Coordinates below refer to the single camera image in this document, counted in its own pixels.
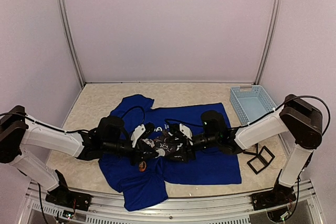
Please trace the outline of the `round brooch badge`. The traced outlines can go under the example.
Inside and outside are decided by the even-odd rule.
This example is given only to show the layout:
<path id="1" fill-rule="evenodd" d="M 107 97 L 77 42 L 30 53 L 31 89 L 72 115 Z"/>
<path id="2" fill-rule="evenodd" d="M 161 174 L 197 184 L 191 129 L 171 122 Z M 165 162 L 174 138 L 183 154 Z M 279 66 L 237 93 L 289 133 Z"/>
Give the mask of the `round brooch badge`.
<path id="1" fill-rule="evenodd" d="M 138 168 L 140 172 L 145 172 L 147 168 L 146 162 L 145 161 L 140 162 Z"/>

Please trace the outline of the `black display box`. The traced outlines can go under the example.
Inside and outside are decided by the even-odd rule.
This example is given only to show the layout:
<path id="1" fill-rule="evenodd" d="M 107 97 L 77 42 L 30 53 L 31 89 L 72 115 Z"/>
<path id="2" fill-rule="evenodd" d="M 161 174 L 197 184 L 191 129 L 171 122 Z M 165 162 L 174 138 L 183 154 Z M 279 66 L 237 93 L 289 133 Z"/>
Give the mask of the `black display box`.
<path id="1" fill-rule="evenodd" d="M 263 153 L 267 153 L 269 156 L 270 156 L 270 160 L 266 160 L 264 157 L 263 157 Z M 275 159 L 275 155 L 271 152 L 271 150 L 266 147 L 266 146 L 263 146 L 261 148 L 261 150 L 259 151 L 258 150 L 258 145 L 256 145 L 256 151 L 255 152 L 248 152 L 248 151 L 244 151 L 244 154 L 247 154 L 247 155 L 251 155 L 253 156 L 252 159 L 250 159 L 248 162 L 247 162 L 247 165 L 250 167 L 250 169 L 254 172 L 254 174 L 258 175 L 259 173 L 261 173 L 263 170 L 265 170 L 272 162 L 273 160 Z M 258 160 L 261 162 L 262 164 L 262 168 L 260 169 L 256 169 L 252 162 L 255 161 L 255 160 Z"/>
<path id="2" fill-rule="evenodd" d="M 253 155 L 253 156 L 258 155 L 258 153 L 259 153 L 259 146 L 258 146 L 258 144 L 252 145 L 248 149 L 244 150 L 243 153 L 247 154 L 247 155 Z"/>

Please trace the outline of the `round brooch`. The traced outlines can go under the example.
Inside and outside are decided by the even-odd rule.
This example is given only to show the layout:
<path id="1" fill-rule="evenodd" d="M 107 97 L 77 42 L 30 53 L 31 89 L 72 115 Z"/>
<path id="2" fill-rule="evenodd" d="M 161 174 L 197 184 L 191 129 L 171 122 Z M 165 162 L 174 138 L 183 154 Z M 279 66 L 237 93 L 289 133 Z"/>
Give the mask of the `round brooch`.
<path id="1" fill-rule="evenodd" d="M 156 150 L 156 152 L 159 154 L 159 156 L 165 156 L 165 150 Z"/>

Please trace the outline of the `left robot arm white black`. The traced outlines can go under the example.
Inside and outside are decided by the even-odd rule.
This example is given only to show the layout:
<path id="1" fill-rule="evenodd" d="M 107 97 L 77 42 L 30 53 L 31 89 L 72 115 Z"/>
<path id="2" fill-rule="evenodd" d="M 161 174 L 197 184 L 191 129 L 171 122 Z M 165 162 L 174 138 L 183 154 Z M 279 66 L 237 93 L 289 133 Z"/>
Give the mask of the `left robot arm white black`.
<path id="1" fill-rule="evenodd" d="M 82 161 L 115 154 L 128 157 L 131 164 L 137 164 L 158 156 L 153 148 L 144 148 L 141 144 L 153 133 L 152 123 L 137 126 L 132 134 L 124 126 L 122 118 L 109 115 L 101 118 L 98 126 L 89 131 L 66 131 L 31 118 L 23 106 L 17 105 L 1 114 L 1 163 L 16 167 L 66 206 L 73 201 L 74 195 L 62 173 L 47 167 L 25 147 L 39 146 Z"/>

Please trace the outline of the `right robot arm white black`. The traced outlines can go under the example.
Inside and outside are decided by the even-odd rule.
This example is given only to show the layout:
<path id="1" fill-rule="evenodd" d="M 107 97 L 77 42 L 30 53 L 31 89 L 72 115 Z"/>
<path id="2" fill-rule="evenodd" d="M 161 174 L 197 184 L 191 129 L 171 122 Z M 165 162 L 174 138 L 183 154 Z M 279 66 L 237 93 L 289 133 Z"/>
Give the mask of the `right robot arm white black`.
<path id="1" fill-rule="evenodd" d="M 224 118 L 216 111 L 206 111 L 201 116 L 203 133 L 198 135 L 193 135 L 184 123 L 177 120 L 165 121 L 174 140 L 182 144 L 177 154 L 184 160 L 195 158 L 196 151 L 211 147 L 217 147 L 227 155 L 240 154 L 263 140 L 289 132 L 295 145 L 279 172 L 274 189 L 268 194 L 269 201 L 279 205 L 288 198 L 288 188 L 293 187 L 330 126 L 322 125 L 322 112 L 305 101 L 308 97 L 290 94 L 281 105 L 260 118 L 232 128 L 226 126 Z"/>

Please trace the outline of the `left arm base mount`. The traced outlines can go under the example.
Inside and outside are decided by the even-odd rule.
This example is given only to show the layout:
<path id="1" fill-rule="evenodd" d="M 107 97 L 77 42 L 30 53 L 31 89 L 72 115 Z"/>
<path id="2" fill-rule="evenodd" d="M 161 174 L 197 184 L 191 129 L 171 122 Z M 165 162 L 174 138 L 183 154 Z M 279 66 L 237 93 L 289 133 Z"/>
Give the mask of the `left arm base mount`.
<path id="1" fill-rule="evenodd" d="M 70 190 L 63 174 L 57 170 L 55 172 L 59 179 L 58 186 L 53 190 L 48 190 L 46 201 L 73 210 L 88 211 L 92 196 Z"/>

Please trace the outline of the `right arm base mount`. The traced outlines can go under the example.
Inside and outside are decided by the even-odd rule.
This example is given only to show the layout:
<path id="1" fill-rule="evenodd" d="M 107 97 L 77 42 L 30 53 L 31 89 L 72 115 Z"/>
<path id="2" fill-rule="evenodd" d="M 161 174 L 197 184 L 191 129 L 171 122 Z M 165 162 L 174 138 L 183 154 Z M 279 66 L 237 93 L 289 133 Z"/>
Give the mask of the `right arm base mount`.
<path id="1" fill-rule="evenodd" d="M 272 208 L 283 204 L 288 204 L 291 201 L 296 201 L 293 186 L 286 187 L 276 181 L 271 190 L 251 195 L 254 211 Z"/>

